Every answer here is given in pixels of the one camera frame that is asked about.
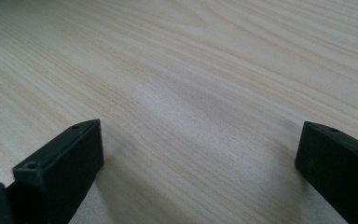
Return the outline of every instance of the screw hole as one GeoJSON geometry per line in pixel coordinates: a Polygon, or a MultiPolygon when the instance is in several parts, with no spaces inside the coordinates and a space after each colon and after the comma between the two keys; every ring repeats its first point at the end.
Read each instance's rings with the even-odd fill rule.
{"type": "Polygon", "coordinates": [[[334,128],[329,128],[328,130],[332,133],[339,133],[339,130],[334,129],[334,128]]]}
{"type": "Polygon", "coordinates": [[[26,163],[24,166],[27,169],[34,170],[37,168],[37,163],[34,161],[31,161],[31,162],[26,163]]]}

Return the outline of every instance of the black object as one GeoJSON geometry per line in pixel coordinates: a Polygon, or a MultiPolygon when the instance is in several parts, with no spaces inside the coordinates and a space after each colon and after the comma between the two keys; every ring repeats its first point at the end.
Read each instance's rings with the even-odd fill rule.
{"type": "Polygon", "coordinates": [[[13,168],[0,184],[0,224],[68,223],[103,166],[98,119],[78,123],[13,168]]]}
{"type": "Polygon", "coordinates": [[[358,223],[358,140],[306,121],[296,168],[345,220],[358,223]]]}

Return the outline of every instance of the wood grain pattern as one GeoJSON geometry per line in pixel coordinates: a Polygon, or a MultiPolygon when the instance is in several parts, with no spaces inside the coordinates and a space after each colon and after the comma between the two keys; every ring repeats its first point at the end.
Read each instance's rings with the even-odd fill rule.
{"type": "Polygon", "coordinates": [[[0,1],[0,181],[96,118],[72,223],[345,223],[294,159],[358,138],[358,1],[0,1]]]}

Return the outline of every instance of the table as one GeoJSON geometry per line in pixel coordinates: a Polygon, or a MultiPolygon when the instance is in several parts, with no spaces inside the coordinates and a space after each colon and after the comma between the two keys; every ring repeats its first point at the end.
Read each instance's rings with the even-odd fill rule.
{"type": "Polygon", "coordinates": [[[358,139],[358,1],[0,1],[0,182],[88,119],[71,223],[345,223],[294,160],[305,120],[358,139]]]}

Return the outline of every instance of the wooden table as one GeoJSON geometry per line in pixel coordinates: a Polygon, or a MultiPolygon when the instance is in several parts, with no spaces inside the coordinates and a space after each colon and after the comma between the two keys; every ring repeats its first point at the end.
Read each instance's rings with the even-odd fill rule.
{"type": "Polygon", "coordinates": [[[0,182],[87,119],[71,223],[345,223],[294,160],[305,120],[358,138],[358,1],[0,1],[0,182]]]}

